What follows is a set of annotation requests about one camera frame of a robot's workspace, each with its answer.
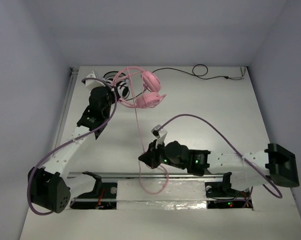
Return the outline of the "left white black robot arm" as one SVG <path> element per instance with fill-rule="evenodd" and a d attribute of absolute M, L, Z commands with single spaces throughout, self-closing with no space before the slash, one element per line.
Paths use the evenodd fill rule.
<path fill-rule="evenodd" d="M 35 206 L 47 210 L 45 215 L 61 213 L 82 195 L 103 194 L 101 176 L 84 171 L 69 179 L 72 166 L 98 139 L 114 116 L 119 94 L 110 85 L 91 90 L 89 105 L 77 122 L 72 138 L 47 153 L 28 173 L 27 201 L 30 210 L 42 215 Z"/>

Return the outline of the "pink over-ear headphones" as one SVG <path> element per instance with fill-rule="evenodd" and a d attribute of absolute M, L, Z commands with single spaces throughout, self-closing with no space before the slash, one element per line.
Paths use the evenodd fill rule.
<path fill-rule="evenodd" d="M 134 77 L 140 77 L 140 94 L 135 92 Z M 167 96 L 166 94 L 160 94 L 161 83 L 158 77 L 139 66 L 127 66 L 120 70 L 112 81 L 112 86 L 116 85 L 124 80 L 128 80 L 128 88 L 131 94 L 132 100 L 127 100 L 124 97 L 119 98 L 119 103 L 122 106 L 131 109 L 152 109 L 158 106 Z"/>

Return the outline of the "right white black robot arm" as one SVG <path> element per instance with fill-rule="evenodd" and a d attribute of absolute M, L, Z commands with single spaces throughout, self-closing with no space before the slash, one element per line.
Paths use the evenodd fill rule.
<path fill-rule="evenodd" d="M 207 173 L 222 175 L 221 190 L 228 197 L 265 184 L 283 188 L 300 185 L 295 154 L 276 143 L 269 143 L 264 150 L 238 155 L 189 149 L 177 141 L 164 144 L 155 140 L 138 159 L 152 169 L 165 164 L 199 177 Z"/>

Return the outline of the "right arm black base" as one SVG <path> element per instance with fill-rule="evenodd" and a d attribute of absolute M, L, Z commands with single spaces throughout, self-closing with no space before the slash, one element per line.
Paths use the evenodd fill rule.
<path fill-rule="evenodd" d="M 252 190 L 235 190 L 231 184 L 231 172 L 223 175 L 222 181 L 205 183 L 208 209 L 253 209 Z"/>

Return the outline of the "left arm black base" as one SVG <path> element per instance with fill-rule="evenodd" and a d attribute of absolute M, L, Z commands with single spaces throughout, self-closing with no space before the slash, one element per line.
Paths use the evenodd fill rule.
<path fill-rule="evenodd" d="M 70 208 L 74 210 L 115 210 L 117 208 L 117 188 L 115 181 L 103 182 L 102 177 L 92 172 L 85 171 L 95 180 L 91 191 L 77 196 L 70 202 Z"/>

